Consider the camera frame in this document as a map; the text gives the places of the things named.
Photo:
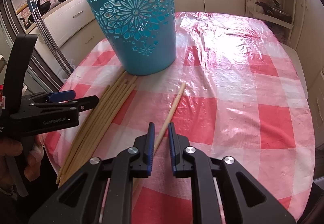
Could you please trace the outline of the lone wooden chopstick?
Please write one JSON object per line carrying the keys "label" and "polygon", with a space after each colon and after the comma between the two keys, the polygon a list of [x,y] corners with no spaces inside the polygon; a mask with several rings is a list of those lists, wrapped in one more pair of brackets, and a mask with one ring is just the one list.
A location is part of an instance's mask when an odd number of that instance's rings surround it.
{"label": "lone wooden chopstick", "polygon": [[181,100],[181,97],[184,93],[184,90],[186,88],[186,82],[182,82],[181,84],[181,87],[180,87],[180,90],[178,91],[177,95],[175,96],[174,98],[174,101],[171,105],[171,108],[167,114],[167,117],[161,127],[161,130],[160,132],[158,133],[158,136],[155,138],[155,143],[154,143],[154,149],[153,149],[153,155],[155,155],[157,149],[159,148],[159,145],[161,144],[161,141],[163,139],[163,136],[165,135],[165,132],[168,128],[168,124],[171,122],[172,118],[173,118],[173,115],[177,109],[177,106]]}

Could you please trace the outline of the pink checkered plastic tablecloth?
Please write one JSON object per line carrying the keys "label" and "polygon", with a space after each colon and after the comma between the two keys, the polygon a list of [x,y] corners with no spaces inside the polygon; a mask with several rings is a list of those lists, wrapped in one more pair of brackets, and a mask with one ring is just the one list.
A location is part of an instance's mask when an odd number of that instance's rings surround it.
{"label": "pink checkered plastic tablecloth", "polygon": [[[150,122],[157,136],[185,82],[172,119],[176,132],[210,157],[234,157],[298,220],[314,176],[315,136],[304,89],[279,41],[255,19],[178,13],[176,45],[172,65],[137,78],[94,155],[116,156]],[[100,97],[120,68],[103,39],[62,90]],[[190,179],[172,175],[167,132],[151,176],[133,195],[132,223],[192,223]]]}

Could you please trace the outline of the teal perforated plastic basket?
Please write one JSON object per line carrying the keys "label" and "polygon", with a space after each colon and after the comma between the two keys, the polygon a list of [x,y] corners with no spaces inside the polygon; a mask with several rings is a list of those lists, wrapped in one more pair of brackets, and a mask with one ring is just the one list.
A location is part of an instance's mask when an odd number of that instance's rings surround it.
{"label": "teal perforated plastic basket", "polygon": [[175,61],[175,0],[86,1],[128,73],[151,75]]}

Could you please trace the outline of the white storage rack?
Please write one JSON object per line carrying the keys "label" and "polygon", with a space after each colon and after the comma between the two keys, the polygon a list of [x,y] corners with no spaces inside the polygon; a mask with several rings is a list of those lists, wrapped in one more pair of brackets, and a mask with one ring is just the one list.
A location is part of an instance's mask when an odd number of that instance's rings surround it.
{"label": "white storage rack", "polygon": [[277,39],[289,44],[293,32],[296,0],[246,0],[245,15],[261,20]]}

